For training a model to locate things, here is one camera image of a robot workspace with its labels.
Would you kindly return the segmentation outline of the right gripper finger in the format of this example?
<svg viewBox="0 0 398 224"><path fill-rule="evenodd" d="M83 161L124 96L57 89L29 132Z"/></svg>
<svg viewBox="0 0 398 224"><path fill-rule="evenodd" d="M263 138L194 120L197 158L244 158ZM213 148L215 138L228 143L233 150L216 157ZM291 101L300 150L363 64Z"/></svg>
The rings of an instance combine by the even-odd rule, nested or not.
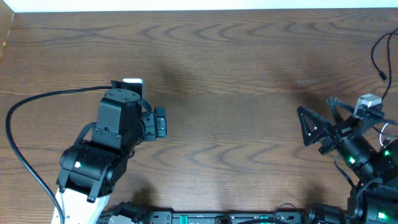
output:
<svg viewBox="0 0 398 224"><path fill-rule="evenodd" d="M317 112L299 106L297 115L302 130L303 143L306 146L315 144L330 135L331 123Z"/></svg>
<svg viewBox="0 0 398 224"><path fill-rule="evenodd" d="M351 123L356 122L356 118L353 117L354 108L351 105L345 103L342 100L339 100L336 97L330 97L329 99L327 99L326 102L329 107L329 110L331 111L331 113L333 115L333 118L334 118L336 124L344 123L347 120ZM341 117L340 113L338 112L338 108L342 108L351 113L351 115L349 116L349 118L347 120L344 120Z"/></svg>

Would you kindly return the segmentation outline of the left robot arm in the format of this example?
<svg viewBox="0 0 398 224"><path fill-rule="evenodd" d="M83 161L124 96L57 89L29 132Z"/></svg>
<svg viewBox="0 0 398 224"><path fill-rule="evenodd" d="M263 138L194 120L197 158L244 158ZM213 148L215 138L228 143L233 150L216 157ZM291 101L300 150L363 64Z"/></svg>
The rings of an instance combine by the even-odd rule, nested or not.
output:
<svg viewBox="0 0 398 224"><path fill-rule="evenodd" d="M123 88L108 90L97 121L87 124L60 158L59 189L52 222L96 223L134 148L167 135L166 110L151 108L143 97Z"/></svg>

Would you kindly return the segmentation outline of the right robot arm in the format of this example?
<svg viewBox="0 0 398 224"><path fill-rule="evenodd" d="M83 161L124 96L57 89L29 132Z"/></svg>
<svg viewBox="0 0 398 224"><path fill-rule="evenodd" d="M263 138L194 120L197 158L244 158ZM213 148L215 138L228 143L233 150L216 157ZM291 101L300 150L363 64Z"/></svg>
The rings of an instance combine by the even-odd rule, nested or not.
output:
<svg viewBox="0 0 398 224"><path fill-rule="evenodd" d="M397 141L386 138L375 148L363 134L375 124L385 123L380 97L360 96L356 106L330 98L327 101L334 123L313 110L297 108L303 143L320 143L320 154L337 151L359 182L350 181L348 208L319 205L309 208L304 223L397 223Z"/></svg>

